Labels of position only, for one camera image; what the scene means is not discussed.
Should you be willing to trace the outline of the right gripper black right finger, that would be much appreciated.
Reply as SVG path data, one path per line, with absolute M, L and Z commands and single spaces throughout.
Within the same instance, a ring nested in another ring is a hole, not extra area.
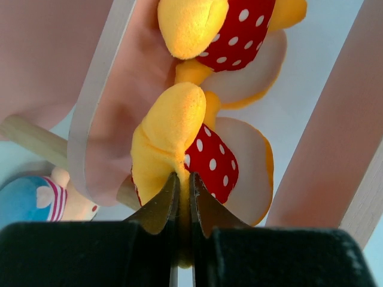
M 224 207 L 203 183 L 198 173 L 189 180 L 191 251 L 194 286 L 228 286 L 221 243 L 212 236 L 214 230 L 235 230 L 250 226 Z

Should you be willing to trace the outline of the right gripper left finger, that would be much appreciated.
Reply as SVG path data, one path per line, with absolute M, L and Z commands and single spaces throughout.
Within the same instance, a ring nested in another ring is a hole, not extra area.
M 160 192 L 127 219 L 135 232 L 129 243 L 126 286 L 176 286 L 180 182 L 171 173 Z

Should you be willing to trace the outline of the yellow plush dotted dress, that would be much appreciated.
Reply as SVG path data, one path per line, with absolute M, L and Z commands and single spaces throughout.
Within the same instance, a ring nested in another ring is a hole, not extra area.
M 160 1 L 159 29 L 179 60 L 175 83 L 215 93 L 224 109 L 261 99 L 287 50 L 285 30 L 306 16 L 306 1 Z
M 133 133 L 132 182 L 145 205 L 171 173 L 180 181 L 181 243 L 190 226 L 189 180 L 198 173 L 208 192 L 241 221 L 257 225 L 273 198 L 273 152 L 252 125 L 219 117 L 218 96 L 190 82 L 165 90 Z

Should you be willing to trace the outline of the small baby doll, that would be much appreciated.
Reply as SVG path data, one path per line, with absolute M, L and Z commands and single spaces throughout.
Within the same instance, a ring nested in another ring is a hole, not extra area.
M 21 221 L 90 221 L 98 210 L 59 167 L 50 176 L 22 176 L 1 189 L 1 227 Z

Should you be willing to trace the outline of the pink three-tier shelf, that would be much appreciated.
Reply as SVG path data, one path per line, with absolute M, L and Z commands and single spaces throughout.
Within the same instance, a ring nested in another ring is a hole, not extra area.
M 174 64 L 147 32 L 148 1 L 114 1 L 77 100 L 29 88 L 2 113 L 1 135 L 66 169 L 104 206 L 135 205 L 125 179 L 130 138 L 170 83 Z M 281 56 L 266 97 L 225 116 L 259 129 L 276 160 L 268 225 L 339 227 L 365 246 L 382 214 L 368 202 L 382 156 L 382 2 L 311 1 L 305 28 L 273 34 L 262 67 Z

